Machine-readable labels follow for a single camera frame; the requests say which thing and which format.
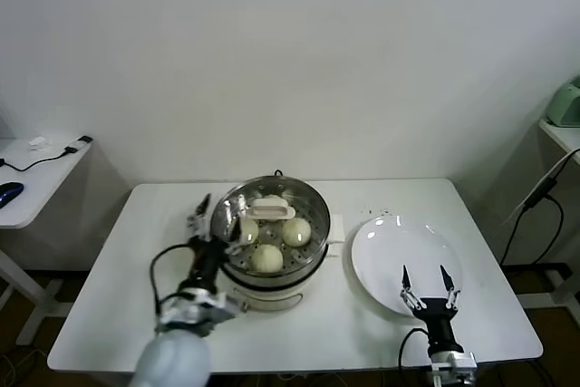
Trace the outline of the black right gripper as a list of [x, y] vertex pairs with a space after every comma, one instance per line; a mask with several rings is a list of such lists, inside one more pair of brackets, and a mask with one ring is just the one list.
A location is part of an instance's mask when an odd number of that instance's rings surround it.
[[414, 316], [425, 323], [428, 332], [429, 351], [457, 351], [458, 343], [455, 339], [451, 320], [458, 312], [456, 305], [460, 290], [444, 265], [440, 265], [443, 284], [447, 291], [447, 300], [444, 298], [419, 299], [411, 289], [411, 280], [405, 265], [402, 266], [400, 297], [404, 304], [414, 311]]

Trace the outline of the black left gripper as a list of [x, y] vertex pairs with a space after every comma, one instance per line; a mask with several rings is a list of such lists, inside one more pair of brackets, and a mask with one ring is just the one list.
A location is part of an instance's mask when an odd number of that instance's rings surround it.
[[193, 252], [193, 260], [187, 278], [179, 284], [179, 290], [202, 289], [216, 295], [219, 268], [227, 262], [227, 255], [236, 256], [246, 243], [243, 218], [236, 220], [227, 244], [220, 239], [210, 239], [207, 218], [210, 201], [211, 194], [208, 193], [187, 217], [187, 228], [192, 236], [187, 245]]

